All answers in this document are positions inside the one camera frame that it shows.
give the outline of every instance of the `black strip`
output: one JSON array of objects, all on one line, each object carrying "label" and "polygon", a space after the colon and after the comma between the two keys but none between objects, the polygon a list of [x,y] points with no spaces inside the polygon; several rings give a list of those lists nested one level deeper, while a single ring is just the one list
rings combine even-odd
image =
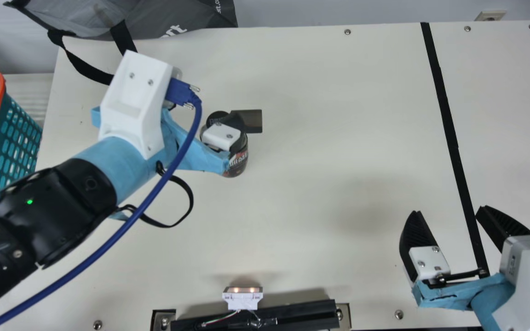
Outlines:
[{"label": "black strip", "polygon": [[437,100],[439,101],[439,108],[441,110],[441,118],[443,119],[445,138],[447,140],[451,165],[453,166],[455,182],[457,182],[459,198],[461,199],[463,215],[465,216],[467,230],[469,231],[469,239],[472,242],[473,254],[476,257],[478,268],[484,270],[484,273],[480,273],[480,278],[488,277],[490,276],[488,262],[486,261],[486,254],[484,254],[484,247],[482,246],[482,239],[480,238],[480,232],[478,230],[478,222],[476,221],[473,212],[472,199],[469,196],[469,189],[467,188],[465,174],[463,173],[463,165],[461,164],[461,156],[459,155],[459,145],[457,142],[457,136],[455,135],[453,117],[447,99],[443,73],[441,73],[439,59],[437,59],[437,50],[435,49],[431,26],[429,23],[421,23],[421,29],[422,35],[425,38],[426,52],[429,56],[429,64],[431,65],[433,81],[435,82],[435,90],[437,93]]},{"label": "black strip", "polygon": [[128,28],[126,27],[126,21],[121,21],[120,23],[114,25],[111,29],[109,29],[109,33],[112,35],[112,38],[114,38],[116,46],[118,46],[118,49],[122,55],[124,55],[126,51],[137,52],[136,46],[134,46],[134,41],[132,40],[132,36],[130,35],[130,31],[128,31]]},{"label": "black strip", "polygon": [[75,34],[68,31],[62,31],[62,30],[48,30],[48,38],[50,41],[52,41],[53,44],[56,46],[59,46],[60,48],[63,48],[65,52],[67,53],[67,58],[69,58],[69,61],[71,61],[73,67],[75,67],[76,71],[78,71],[81,75],[94,80],[96,82],[99,82],[101,84],[109,85],[110,82],[112,82],[112,78],[114,75],[105,73],[104,71],[101,71],[97,69],[96,67],[93,67],[89,63],[86,63],[82,59],[80,59],[75,54],[72,54],[65,48],[65,44],[63,43],[63,36],[74,36]]}]

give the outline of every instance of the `black bag strap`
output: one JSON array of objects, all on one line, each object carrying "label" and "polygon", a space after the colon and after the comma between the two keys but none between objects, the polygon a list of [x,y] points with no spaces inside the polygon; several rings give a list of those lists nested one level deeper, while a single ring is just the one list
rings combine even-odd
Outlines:
[{"label": "black bag strap", "polygon": [[120,23],[114,25],[109,29],[109,33],[112,35],[112,38],[114,38],[114,42],[116,43],[116,46],[118,46],[122,55],[124,55],[126,51],[138,52],[134,45],[134,40],[132,40],[132,36],[130,35],[130,31],[128,31],[128,27],[126,27],[126,21],[122,20]]},{"label": "black bag strap", "polygon": [[59,46],[60,48],[63,48],[63,50],[65,50],[65,53],[67,53],[67,58],[69,58],[69,61],[71,61],[76,71],[91,80],[94,80],[101,84],[109,85],[114,75],[108,74],[104,71],[97,69],[96,67],[93,67],[89,63],[80,59],[80,57],[69,52],[65,47],[65,44],[63,43],[63,36],[66,35],[74,36],[75,34],[63,30],[48,30],[48,38],[50,39],[50,41],[52,41],[52,43],[56,46]]},{"label": "black bag strap", "polygon": [[[130,31],[128,31],[128,28],[126,27],[126,21],[121,21],[120,23],[113,26],[111,29],[109,29],[109,33],[112,35],[112,38],[114,38],[114,42],[116,43],[116,46],[118,46],[118,49],[122,55],[126,53],[126,50],[136,52],[136,46],[134,46],[134,41],[132,40]],[[89,63],[83,61],[80,57],[68,51],[65,47],[65,44],[63,43],[63,36],[75,36],[75,34],[73,32],[64,30],[48,30],[48,39],[50,39],[50,41],[52,41],[52,43],[56,46],[59,46],[65,50],[65,53],[67,53],[67,58],[69,61],[71,61],[76,71],[93,81],[109,85],[110,82],[112,82],[114,75],[108,74],[105,71],[101,71],[96,67],[93,67]]]},{"label": "black bag strap", "polygon": [[[142,214],[142,216],[140,216],[140,220],[145,222],[146,224],[149,224],[149,225],[152,225],[152,226],[156,226],[157,228],[173,228],[174,226],[177,226],[179,225],[179,223],[181,223],[183,220],[185,220],[185,218],[190,214],[191,210],[193,209],[193,191],[191,191],[191,187],[185,182],[185,180],[179,178],[178,176],[171,176],[171,178],[169,178],[169,180],[179,186],[181,186],[181,188],[183,188],[185,190],[185,192],[187,193],[187,197],[189,198],[190,200],[190,206],[189,208],[187,209],[187,211],[185,212],[185,214],[183,216],[181,216],[181,218],[179,218],[179,220],[173,224],[163,224],[159,221],[156,221],[154,219],[152,219],[151,217],[147,216],[147,214]],[[134,212],[134,210],[136,210],[137,207],[135,207],[134,205],[124,205],[122,207],[120,207],[118,209],[118,211],[124,211],[124,210],[129,210],[130,212]]]}]

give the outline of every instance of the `white table surface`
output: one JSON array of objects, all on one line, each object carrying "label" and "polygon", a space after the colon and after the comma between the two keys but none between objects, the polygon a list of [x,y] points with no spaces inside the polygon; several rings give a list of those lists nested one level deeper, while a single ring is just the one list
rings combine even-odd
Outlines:
[{"label": "white table surface", "polygon": [[[432,23],[467,186],[530,228],[530,21]],[[500,253],[482,231],[491,270]]]},{"label": "white table surface", "polygon": [[[343,30],[351,29],[351,35]],[[113,72],[116,46],[65,39]],[[223,312],[227,285],[259,284],[263,306],[325,299],[351,304],[354,329],[477,325],[471,312],[418,309],[398,253],[421,210],[454,272],[475,267],[418,23],[349,27],[212,29],[137,42],[139,52],[200,86],[204,117],[263,109],[238,178],[178,171],[196,206],[170,230],[136,224],[103,258],[2,329],[147,330],[151,312]],[[59,53],[38,168],[97,140],[89,109],[105,86]],[[192,114],[173,111],[189,126]],[[141,188],[139,203],[156,182]],[[173,221],[187,197],[168,185],[149,215]],[[105,221],[61,262],[0,300],[0,313],[66,273],[120,222]],[[404,311],[404,319],[393,317]]]}]

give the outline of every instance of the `screw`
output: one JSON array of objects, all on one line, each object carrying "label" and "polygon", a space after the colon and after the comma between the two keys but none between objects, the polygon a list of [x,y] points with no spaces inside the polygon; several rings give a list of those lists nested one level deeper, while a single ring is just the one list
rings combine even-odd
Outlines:
[{"label": "screw", "polygon": [[93,329],[94,330],[101,330],[101,327],[103,327],[104,324],[100,320],[96,320],[93,322]]},{"label": "screw", "polygon": [[401,320],[404,318],[404,312],[402,312],[402,310],[398,309],[394,312],[394,317],[397,319],[397,320]]},{"label": "screw", "polygon": [[166,330],[168,325],[169,325],[169,319],[162,318],[161,319],[161,330]]}]

